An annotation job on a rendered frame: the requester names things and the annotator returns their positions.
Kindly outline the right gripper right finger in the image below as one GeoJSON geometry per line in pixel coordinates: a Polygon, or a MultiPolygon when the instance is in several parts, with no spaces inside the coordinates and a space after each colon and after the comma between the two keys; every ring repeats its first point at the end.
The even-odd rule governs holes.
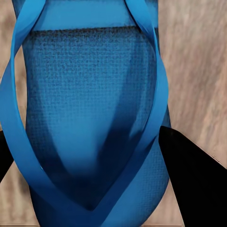
{"type": "Polygon", "coordinates": [[[185,227],[227,227],[227,169],[177,130],[158,142],[185,227]]]}

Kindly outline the sandal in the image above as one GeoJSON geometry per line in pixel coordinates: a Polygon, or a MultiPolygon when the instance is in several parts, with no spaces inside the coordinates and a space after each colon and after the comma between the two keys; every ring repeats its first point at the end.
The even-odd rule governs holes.
{"type": "Polygon", "coordinates": [[[158,0],[12,0],[0,123],[40,227],[140,227],[169,174],[158,0]],[[26,66],[26,130],[14,58],[26,66]]]}

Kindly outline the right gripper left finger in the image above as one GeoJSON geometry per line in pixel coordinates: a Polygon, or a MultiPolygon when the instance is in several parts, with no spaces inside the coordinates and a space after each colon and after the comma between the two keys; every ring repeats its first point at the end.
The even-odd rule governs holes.
{"type": "Polygon", "coordinates": [[[14,159],[9,150],[3,130],[0,131],[0,183],[12,165],[14,159]]]}

